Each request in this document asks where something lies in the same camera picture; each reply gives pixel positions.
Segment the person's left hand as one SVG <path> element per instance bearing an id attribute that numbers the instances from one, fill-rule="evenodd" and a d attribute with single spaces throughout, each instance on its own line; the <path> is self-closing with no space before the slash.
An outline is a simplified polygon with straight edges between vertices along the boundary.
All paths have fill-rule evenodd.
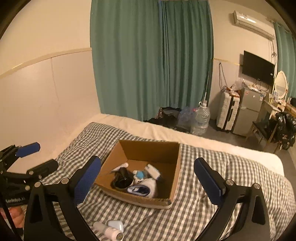
<path id="1" fill-rule="evenodd" d="M 25 212 L 21 206 L 9 208 L 9 213 L 13 219 L 16 228 L 23 228 L 25 223 Z"/>

